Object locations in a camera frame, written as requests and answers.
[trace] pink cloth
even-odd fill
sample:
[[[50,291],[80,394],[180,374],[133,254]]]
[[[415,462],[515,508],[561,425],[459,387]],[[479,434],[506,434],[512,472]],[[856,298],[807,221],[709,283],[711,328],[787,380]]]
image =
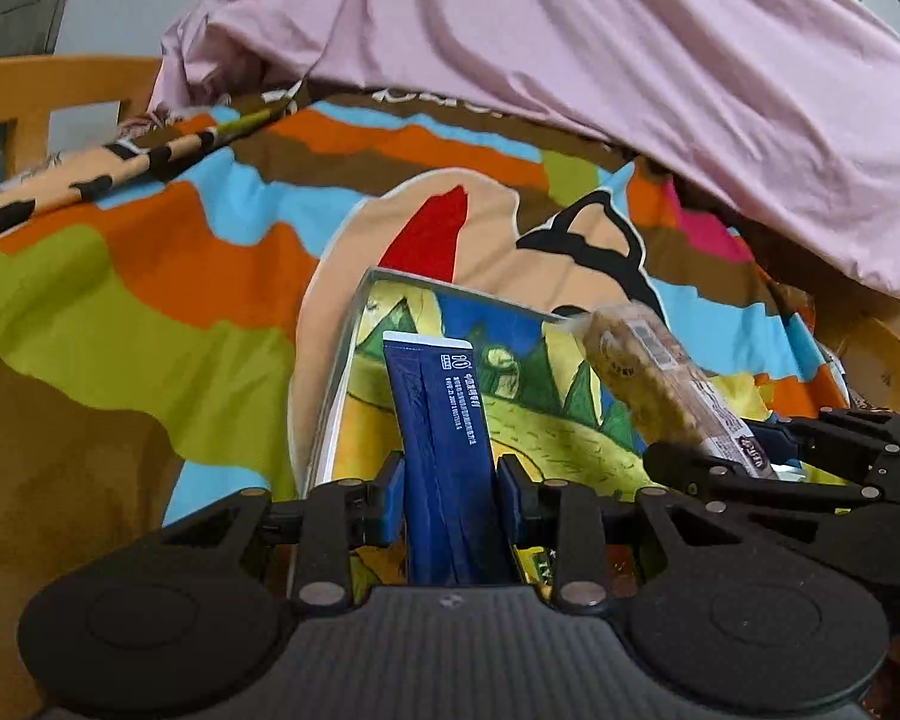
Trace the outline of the pink cloth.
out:
[[[629,143],[900,295],[900,37],[855,0],[199,0],[152,104],[309,74]]]

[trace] wooden bed frame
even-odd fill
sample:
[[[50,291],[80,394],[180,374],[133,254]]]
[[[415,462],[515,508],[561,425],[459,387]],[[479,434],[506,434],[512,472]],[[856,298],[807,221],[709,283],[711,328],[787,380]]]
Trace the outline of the wooden bed frame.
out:
[[[159,68],[155,57],[0,59],[7,175],[46,156],[55,110],[117,101],[118,121],[143,114]],[[776,234],[757,231],[746,237],[771,275],[816,295],[817,337],[840,355],[850,384],[874,405],[900,411],[900,301],[862,287]]]

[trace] yellow package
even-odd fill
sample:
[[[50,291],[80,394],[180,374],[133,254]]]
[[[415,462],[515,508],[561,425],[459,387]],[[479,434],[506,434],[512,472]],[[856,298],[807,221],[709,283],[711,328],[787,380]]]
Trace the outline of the yellow package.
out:
[[[613,396],[631,412],[647,443],[690,443],[775,479],[746,423],[730,410],[660,318],[640,303],[618,303],[573,317],[567,329]]]

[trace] orange stripe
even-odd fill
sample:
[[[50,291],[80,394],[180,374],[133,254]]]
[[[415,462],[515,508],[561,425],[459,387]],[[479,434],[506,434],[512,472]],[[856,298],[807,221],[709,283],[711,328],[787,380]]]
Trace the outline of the orange stripe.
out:
[[[509,157],[486,146],[444,140],[416,124],[397,130],[354,127],[307,109],[280,119],[271,127],[271,132],[306,143],[310,151],[320,154],[350,154],[373,149],[392,159],[416,165],[469,167],[512,187],[541,191],[547,191],[549,187],[543,165]]]
[[[127,290],[161,314],[194,327],[229,319],[240,327],[280,327],[293,343],[303,293],[317,267],[288,224],[253,247],[216,238],[194,186],[163,191],[107,211],[73,205],[31,220],[0,239],[15,254],[71,224],[103,235]]]
[[[663,194],[663,189],[643,175],[639,163],[626,182],[626,210],[638,227],[679,228],[677,211]]]
[[[204,129],[216,126],[217,120],[208,113],[199,113],[192,119],[185,119],[183,122],[173,125],[182,135],[196,135],[197,132],[203,132]]]
[[[802,382],[796,376],[787,376],[784,379],[770,379],[765,373],[754,376],[754,383],[759,388],[770,385],[773,388],[773,398],[767,403],[767,408],[783,416],[813,416],[823,406],[845,409],[847,402],[837,388],[826,365],[817,368],[817,373],[808,382]]]

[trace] colorful blanket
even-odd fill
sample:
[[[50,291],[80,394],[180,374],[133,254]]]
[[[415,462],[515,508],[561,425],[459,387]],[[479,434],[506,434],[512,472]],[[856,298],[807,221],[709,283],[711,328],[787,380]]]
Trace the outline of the colorful blanket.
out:
[[[809,315],[626,148],[436,95],[306,85],[229,145],[200,136],[265,108],[111,145],[117,163],[203,148],[135,178],[114,163],[104,193],[0,236],[0,717],[38,703],[14,631],[47,581],[237,488],[296,495],[369,266],[559,314],[640,300],[769,408],[842,405]],[[34,194],[100,177],[76,165],[29,179]]]

